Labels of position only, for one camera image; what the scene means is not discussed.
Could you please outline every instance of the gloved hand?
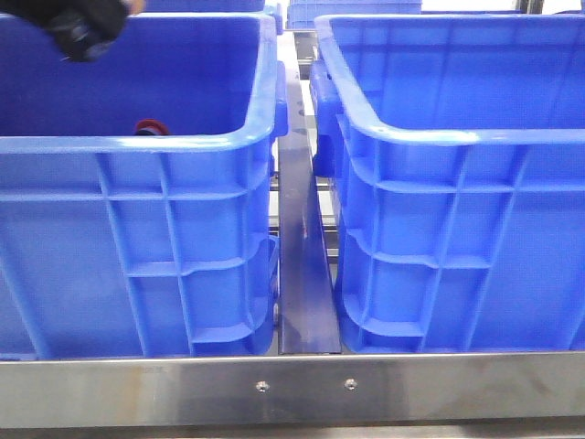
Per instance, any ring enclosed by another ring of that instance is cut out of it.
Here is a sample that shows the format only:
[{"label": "gloved hand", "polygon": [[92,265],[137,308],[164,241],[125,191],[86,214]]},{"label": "gloved hand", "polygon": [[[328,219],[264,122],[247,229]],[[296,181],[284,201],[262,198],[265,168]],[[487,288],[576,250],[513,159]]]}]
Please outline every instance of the gloved hand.
[{"label": "gloved hand", "polygon": [[142,0],[0,0],[0,12],[43,28],[72,61],[98,58],[141,9]]}]

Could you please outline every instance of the metal frame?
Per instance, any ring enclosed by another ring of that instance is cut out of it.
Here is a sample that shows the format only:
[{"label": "metal frame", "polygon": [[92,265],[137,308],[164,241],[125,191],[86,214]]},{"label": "metal frame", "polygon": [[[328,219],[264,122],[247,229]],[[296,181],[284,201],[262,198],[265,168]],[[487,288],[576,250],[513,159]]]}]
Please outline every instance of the metal frame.
[{"label": "metal frame", "polygon": [[[303,428],[295,434],[335,437],[577,437],[585,426],[585,352],[325,355],[340,352],[339,332],[294,35],[281,40],[291,104],[291,133],[279,153],[281,355],[0,362],[0,428],[277,423]],[[540,419],[551,416],[576,418]],[[468,423],[502,418],[515,419],[504,427]],[[465,425],[441,426],[453,421]],[[304,427],[396,422],[439,424],[366,431]],[[265,437],[292,435],[264,428]],[[109,431],[88,434],[112,437]],[[246,435],[256,437],[251,430]]]}]

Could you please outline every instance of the screw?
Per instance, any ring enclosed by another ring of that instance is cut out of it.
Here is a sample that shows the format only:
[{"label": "screw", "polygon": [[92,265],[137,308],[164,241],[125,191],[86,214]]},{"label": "screw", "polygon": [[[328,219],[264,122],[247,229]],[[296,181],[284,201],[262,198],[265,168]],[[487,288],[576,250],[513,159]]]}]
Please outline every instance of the screw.
[{"label": "screw", "polygon": [[357,381],[353,378],[349,378],[346,380],[346,382],[344,382],[344,387],[349,391],[354,391],[357,387]]},{"label": "screw", "polygon": [[256,383],[256,390],[260,393],[266,393],[270,387],[270,384],[266,381],[258,381]]}]

